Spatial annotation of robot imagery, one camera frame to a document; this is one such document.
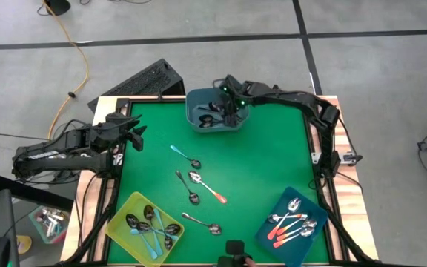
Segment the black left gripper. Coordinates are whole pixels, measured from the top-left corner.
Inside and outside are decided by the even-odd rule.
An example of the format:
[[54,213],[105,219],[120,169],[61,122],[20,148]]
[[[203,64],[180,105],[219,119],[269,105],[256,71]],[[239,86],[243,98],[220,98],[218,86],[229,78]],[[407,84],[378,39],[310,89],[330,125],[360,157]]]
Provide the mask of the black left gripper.
[[133,128],[135,125],[136,118],[128,117],[122,113],[115,113],[114,120],[116,123],[116,129],[118,130],[118,136],[115,139],[116,144],[129,141],[133,148],[137,151],[142,151],[144,147],[144,140],[141,135],[147,129],[147,126],[140,128]]

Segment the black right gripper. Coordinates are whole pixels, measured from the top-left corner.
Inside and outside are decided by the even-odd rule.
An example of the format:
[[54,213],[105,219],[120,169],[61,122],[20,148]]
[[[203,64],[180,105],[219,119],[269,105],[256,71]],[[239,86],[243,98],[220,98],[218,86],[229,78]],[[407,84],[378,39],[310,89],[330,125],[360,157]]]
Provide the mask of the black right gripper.
[[221,91],[221,99],[225,107],[225,126],[236,128],[238,119],[236,112],[248,106],[248,100],[245,93],[247,92],[246,84],[231,84],[222,82],[219,86]]

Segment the grey-blue plastic bin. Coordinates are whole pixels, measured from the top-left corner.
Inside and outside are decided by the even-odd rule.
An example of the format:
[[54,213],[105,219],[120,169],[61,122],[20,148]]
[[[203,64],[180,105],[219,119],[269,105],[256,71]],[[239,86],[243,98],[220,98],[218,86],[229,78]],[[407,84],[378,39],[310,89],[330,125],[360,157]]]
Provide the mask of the grey-blue plastic bin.
[[196,109],[196,107],[209,108],[208,104],[215,102],[224,106],[224,102],[221,99],[221,91],[216,88],[203,88],[196,89],[189,92],[185,98],[185,110],[186,118],[191,127],[199,133],[215,133],[223,131],[237,131],[239,130],[245,121],[249,117],[249,108],[246,107],[236,112],[238,119],[238,126],[236,128],[200,128],[199,125],[202,123],[199,117],[204,114],[209,114],[216,119],[226,119],[225,111],[223,113],[202,111]]

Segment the green table mat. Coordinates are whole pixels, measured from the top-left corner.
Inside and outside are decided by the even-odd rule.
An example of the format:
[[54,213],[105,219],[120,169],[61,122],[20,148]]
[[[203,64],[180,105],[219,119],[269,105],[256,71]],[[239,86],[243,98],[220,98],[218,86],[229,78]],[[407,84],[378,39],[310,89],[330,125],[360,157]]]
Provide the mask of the green table mat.
[[[134,192],[180,222],[185,233],[166,259],[168,263],[215,263],[225,254],[228,240],[241,240],[258,262],[274,263],[255,240],[255,234],[287,187],[312,201],[317,194],[309,184],[313,177],[311,155],[302,113],[281,105],[252,108],[238,131],[198,133],[186,119],[182,103],[136,103],[132,107],[147,126],[144,148],[127,148],[118,196],[123,204]],[[175,145],[202,167],[170,149]],[[176,175],[180,171],[188,187],[199,195],[193,205]],[[189,171],[228,202],[222,204],[203,185],[192,182]],[[187,213],[204,223],[215,223],[221,235],[185,219]]]

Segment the black perforated computer case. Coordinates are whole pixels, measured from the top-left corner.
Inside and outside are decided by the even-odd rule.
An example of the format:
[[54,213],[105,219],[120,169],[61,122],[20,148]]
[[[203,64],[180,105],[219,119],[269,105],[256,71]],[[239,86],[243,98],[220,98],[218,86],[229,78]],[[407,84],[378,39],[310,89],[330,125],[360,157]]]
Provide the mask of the black perforated computer case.
[[102,96],[138,95],[185,95],[183,78],[165,59],[160,59],[102,94]]

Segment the yellow-green plastic tray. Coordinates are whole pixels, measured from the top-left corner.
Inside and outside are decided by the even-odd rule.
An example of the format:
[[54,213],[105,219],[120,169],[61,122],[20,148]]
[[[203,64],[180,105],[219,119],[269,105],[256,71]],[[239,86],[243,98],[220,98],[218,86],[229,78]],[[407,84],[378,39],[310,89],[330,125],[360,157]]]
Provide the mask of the yellow-green plastic tray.
[[[143,214],[144,207],[146,205],[150,205],[153,209],[157,208],[159,210],[164,228],[172,223],[175,223],[181,227],[181,231],[178,234],[179,239],[173,240],[173,246],[171,250],[167,250],[165,248],[165,236],[163,234],[156,233],[162,248],[162,255],[158,255],[155,260],[150,257],[141,235],[131,234],[130,230],[132,228],[126,223],[125,220],[125,216],[127,214],[133,214],[137,217],[139,222],[145,222],[150,225]],[[152,222],[154,228],[161,229],[156,215],[154,215]],[[128,197],[126,202],[120,206],[112,220],[107,224],[106,235],[110,238],[111,241],[107,261],[110,265],[115,266],[138,265],[143,267],[161,267],[161,264],[166,261],[168,255],[176,246],[177,242],[180,241],[184,231],[185,228],[180,222],[176,221],[173,217],[165,213],[162,209],[157,207],[153,202],[151,202],[148,198],[139,192],[134,192]],[[148,231],[142,233],[155,251],[153,232]]]

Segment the black desk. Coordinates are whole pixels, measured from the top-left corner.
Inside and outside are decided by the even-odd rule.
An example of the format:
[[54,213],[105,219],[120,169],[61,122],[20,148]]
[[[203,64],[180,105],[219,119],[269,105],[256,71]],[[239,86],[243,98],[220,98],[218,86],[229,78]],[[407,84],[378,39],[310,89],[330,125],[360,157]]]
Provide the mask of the black desk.
[[33,188],[14,180],[0,176],[0,191],[9,190],[11,195],[17,199],[37,203],[63,211],[71,211],[73,200],[53,194],[42,189]]

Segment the teal bin with small items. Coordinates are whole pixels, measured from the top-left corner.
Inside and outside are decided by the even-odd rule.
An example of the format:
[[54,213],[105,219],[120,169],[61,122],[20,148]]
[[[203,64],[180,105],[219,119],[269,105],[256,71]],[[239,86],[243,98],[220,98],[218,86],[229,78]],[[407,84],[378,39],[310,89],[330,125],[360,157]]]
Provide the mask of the teal bin with small items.
[[29,218],[46,244],[64,240],[70,214],[56,208],[39,206],[29,214]]

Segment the grey usb hub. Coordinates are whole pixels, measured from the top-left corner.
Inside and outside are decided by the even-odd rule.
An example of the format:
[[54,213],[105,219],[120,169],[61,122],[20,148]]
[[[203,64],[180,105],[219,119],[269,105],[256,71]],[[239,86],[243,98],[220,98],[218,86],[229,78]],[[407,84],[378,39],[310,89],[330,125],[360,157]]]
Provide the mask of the grey usb hub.
[[362,159],[362,155],[355,153],[340,154],[340,160],[342,165],[355,166]]

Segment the black handheld device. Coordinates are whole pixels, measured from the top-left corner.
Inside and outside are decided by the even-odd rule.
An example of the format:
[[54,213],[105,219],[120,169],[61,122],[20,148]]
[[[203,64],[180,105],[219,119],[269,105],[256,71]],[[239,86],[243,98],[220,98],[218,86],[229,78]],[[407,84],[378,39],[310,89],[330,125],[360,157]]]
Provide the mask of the black handheld device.
[[247,267],[245,264],[246,257],[250,256],[247,254],[236,256],[221,256],[217,261],[216,267]]

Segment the blue plastic tray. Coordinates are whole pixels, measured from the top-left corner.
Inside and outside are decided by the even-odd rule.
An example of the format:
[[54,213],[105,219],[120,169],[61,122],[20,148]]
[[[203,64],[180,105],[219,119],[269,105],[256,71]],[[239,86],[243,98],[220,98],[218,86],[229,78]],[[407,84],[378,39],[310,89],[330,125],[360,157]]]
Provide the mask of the blue plastic tray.
[[[285,264],[287,267],[301,266],[305,258],[308,256],[309,251],[313,249],[314,241],[321,234],[322,228],[325,226],[327,220],[327,213],[324,209],[292,187],[287,187],[283,191],[270,214],[284,216],[288,212],[288,203],[294,198],[301,199],[301,204],[299,209],[290,215],[307,214],[308,218],[306,220],[315,220],[317,222],[317,225],[313,228],[314,233],[311,236],[296,237],[284,245],[281,245],[279,248],[274,248],[273,244],[278,238],[277,233],[272,240],[269,240],[267,236],[277,225],[277,222],[270,223],[267,220],[260,226],[259,230],[255,234],[255,240],[258,242],[259,246],[266,251],[266,254],[273,258],[273,260]],[[279,228],[282,228],[297,219],[298,218],[285,219]],[[297,224],[289,228],[284,234],[301,228],[303,223],[304,220],[299,221]]]

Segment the black round stand base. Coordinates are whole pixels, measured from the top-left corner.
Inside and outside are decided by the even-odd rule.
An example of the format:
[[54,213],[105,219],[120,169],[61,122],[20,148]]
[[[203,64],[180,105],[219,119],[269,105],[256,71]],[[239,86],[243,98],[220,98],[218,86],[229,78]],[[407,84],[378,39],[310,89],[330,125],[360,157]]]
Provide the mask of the black round stand base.
[[52,16],[63,15],[71,8],[68,0],[43,0],[43,3],[48,14]]

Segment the yellow tape roll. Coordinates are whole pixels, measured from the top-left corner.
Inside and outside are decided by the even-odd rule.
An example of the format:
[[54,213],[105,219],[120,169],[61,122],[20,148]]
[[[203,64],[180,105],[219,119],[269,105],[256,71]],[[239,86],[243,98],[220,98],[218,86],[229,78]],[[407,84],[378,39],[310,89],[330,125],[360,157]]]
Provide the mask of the yellow tape roll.
[[19,255],[23,255],[30,250],[33,244],[33,240],[30,236],[27,236],[27,235],[17,235],[16,244],[17,244]]

